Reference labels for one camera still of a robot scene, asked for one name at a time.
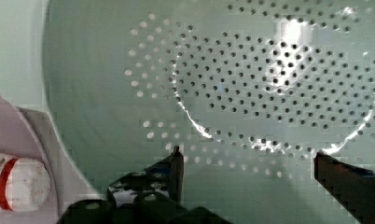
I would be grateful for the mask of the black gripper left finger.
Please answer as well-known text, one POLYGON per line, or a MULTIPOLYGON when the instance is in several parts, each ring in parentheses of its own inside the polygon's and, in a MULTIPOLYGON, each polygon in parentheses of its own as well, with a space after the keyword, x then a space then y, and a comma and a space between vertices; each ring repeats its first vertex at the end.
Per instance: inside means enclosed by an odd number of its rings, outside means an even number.
POLYGON ((143 172, 132 172, 111 183, 107 200, 115 205, 132 203, 140 193, 159 192, 175 202, 181 201, 184 179, 184 156, 175 146, 169 156, 150 165, 143 172))

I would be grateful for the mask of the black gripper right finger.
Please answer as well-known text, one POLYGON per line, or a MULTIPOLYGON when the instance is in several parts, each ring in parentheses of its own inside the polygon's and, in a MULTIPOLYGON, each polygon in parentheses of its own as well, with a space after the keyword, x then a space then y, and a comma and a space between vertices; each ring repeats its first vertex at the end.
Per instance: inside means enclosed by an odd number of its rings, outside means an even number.
POLYGON ((375 224, 375 172, 318 152, 314 178, 361 224, 375 224))

